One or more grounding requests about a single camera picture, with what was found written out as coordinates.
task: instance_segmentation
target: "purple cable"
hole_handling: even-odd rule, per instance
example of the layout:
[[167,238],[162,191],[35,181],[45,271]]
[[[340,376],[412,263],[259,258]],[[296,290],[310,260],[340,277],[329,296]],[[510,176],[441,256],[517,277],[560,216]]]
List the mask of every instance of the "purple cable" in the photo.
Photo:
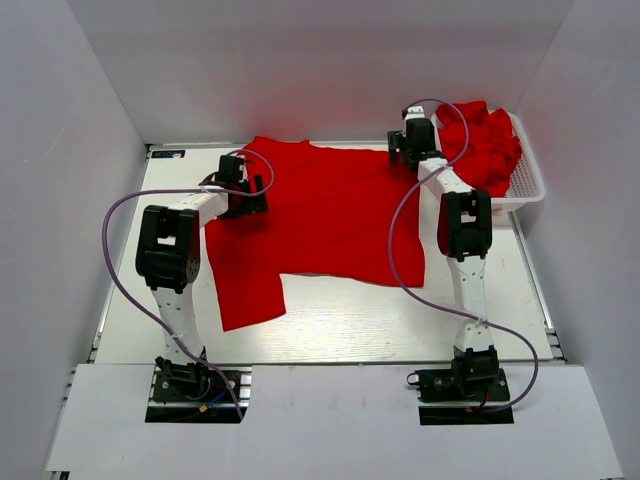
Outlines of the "purple cable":
[[198,357],[194,353],[190,352],[189,349],[186,347],[186,345],[182,342],[182,340],[176,336],[175,330],[173,330],[173,328],[171,328],[171,326],[167,324],[164,320],[162,320],[159,316],[151,312],[144,305],[142,305],[138,300],[136,300],[133,297],[133,295],[131,295],[131,293],[129,293],[126,287],[122,284],[122,282],[118,278],[118,274],[116,273],[116,270],[113,267],[113,262],[111,260],[111,253],[109,252],[109,244],[108,244],[108,231],[109,231],[109,221],[111,220],[111,216],[113,215],[113,212],[115,212],[116,209],[127,200],[141,197],[143,195],[155,195],[155,194],[164,194],[164,193],[185,193],[185,194],[186,193],[202,193],[203,191],[210,192],[210,193],[218,193],[218,192],[227,193],[229,195],[239,195],[241,197],[257,197],[258,195],[262,195],[273,186],[273,183],[275,181],[276,177],[275,177],[275,172],[273,171],[273,167],[271,166],[271,164],[266,158],[264,158],[259,153],[256,153],[251,150],[246,150],[241,148],[239,150],[234,150],[228,153],[228,155],[234,155],[242,152],[251,153],[252,155],[255,155],[256,157],[260,158],[267,165],[267,167],[269,167],[269,171],[271,173],[271,181],[269,182],[269,185],[264,187],[259,192],[246,193],[246,192],[238,192],[236,190],[227,190],[225,188],[217,188],[217,187],[214,187],[211,189],[207,189],[203,187],[203,188],[141,190],[139,192],[134,192],[134,193],[125,195],[124,197],[117,200],[113,205],[111,205],[106,215],[104,216],[104,220],[102,222],[102,254],[104,255],[104,261],[107,264],[107,270],[109,271],[109,275],[111,276],[111,279],[113,280],[113,283],[115,284],[115,286],[118,288],[118,290],[120,290],[120,293],[122,293],[122,295],[124,295],[125,298],[133,304],[134,307],[136,307],[142,313],[144,313],[149,318],[151,318],[154,322],[160,325],[169,335],[171,335],[173,340],[176,342],[176,345],[178,345],[178,348],[182,350],[182,353],[184,353],[187,357],[189,357],[194,362],[201,363],[202,365],[210,368],[211,370],[216,372],[218,375],[220,375],[220,378],[222,378],[222,380],[224,381],[224,384],[227,387],[227,390],[229,390],[229,393],[231,394],[231,399],[233,400],[233,404],[236,407],[236,411],[238,412],[238,416],[240,417],[241,421],[242,421],[242,410],[240,408],[240,404],[238,403],[238,398],[236,397],[236,394],[233,391],[233,388],[231,387],[229,380],[227,379],[225,374],[222,372],[222,370],[220,370],[220,368],[217,365],[207,362],[206,360],[203,360],[202,358]]
[[529,394],[529,392],[533,388],[533,385],[536,383],[536,379],[538,378],[538,369],[539,369],[540,361],[538,359],[538,353],[536,352],[536,349],[534,348],[534,346],[531,344],[531,342],[529,340],[527,340],[526,337],[524,337],[524,335],[516,332],[515,330],[512,330],[512,329],[507,328],[507,327],[503,327],[502,325],[497,325],[495,323],[489,322],[488,320],[486,320],[484,318],[480,318],[478,315],[474,315],[472,313],[465,312],[463,310],[458,310],[457,308],[446,307],[444,305],[438,305],[437,303],[433,303],[433,302],[431,302],[431,301],[429,301],[429,300],[427,300],[425,298],[422,298],[419,295],[415,294],[414,292],[412,292],[409,289],[409,287],[407,287],[407,285],[400,278],[400,274],[398,273],[398,270],[396,268],[396,262],[395,262],[395,260],[393,258],[393,234],[395,233],[395,230],[396,230],[396,224],[398,223],[398,217],[400,216],[400,212],[402,211],[402,209],[406,205],[406,203],[409,200],[409,198],[411,197],[411,195],[413,195],[416,192],[416,190],[418,190],[422,185],[427,183],[433,177],[435,177],[436,175],[439,175],[445,169],[452,167],[458,160],[460,160],[462,158],[462,156],[466,153],[467,148],[469,147],[469,126],[467,124],[467,120],[464,118],[464,115],[458,109],[458,107],[456,107],[455,105],[453,105],[453,104],[451,104],[449,102],[445,102],[443,100],[438,100],[437,98],[423,98],[423,99],[420,99],[420,100],[417,100],[417,101],[411,103],[404,110],[408,110],[411,107],[415,107],[416,105],[419,105],[419,104],[425,103],[425,102],[438,102],[438,103],[440,103],[442,105],[447,105],[447,106],[453,108],[456,111],[456,113],[462,119],[462,125],[464,126],[464,136],[465,136],[465,138],[464,138],[464,146],[462,147],[462,150],[460,151],[460,153],[453,160],[451,160],[449,163],[447,163],[444,167],[438,168],[437,170],[431,172],[425,178],[423,178],[418,183],[416,183],[413,187],[411,187],[409,189],[407,194],[400,201],[400,204],[398,205],[398,208],[396,208],[396,211],[393,214],[393,218],[391,220],[391,226],[389,227],[389,238],[387,240],[387,255],[389,256],[389,265],[391,267],[391,273],[393,273],[393,276],[396,279],[396,282],[398,282],[398,285],[400,286],[400,288],[402,288],[407,294],[409,294],[409,296],[411,298],[417,300],[418,302],[420,302],[420,303],[422,303],[422,304],[424,304],[424,305],[426,305],[428,307],[435,308],[436,310],[441,310],[443,312],[452,313],[454,315],[460,315],[462,317],[466,317],[466,318],[469,318],[471,320],[477,320],[479,322],[484,323],[488,327],[495,328],[497,330],[502,330],[503,332],[506,332],[506,333],[509,333],[511,335],[514,335],[515,337],[517,337],[520,340],[522,340],[524,342],[524,344],[529,348],[529,350],[531,350],[531,353],[533,355],[533,375],[531,376],[531,380],[529,381],[529,384],[524,389],[524,391],[517,398],[515,398],[514,400],[511,400],[508,403],[505,403],[504,405],[501,405],[499,407],[485,409],[485,411],[487,411],[487,412],[499,412],[499,411],[511,408],[513,405],[515,405],[516,403],[520,402],[524,397],[526,397]]

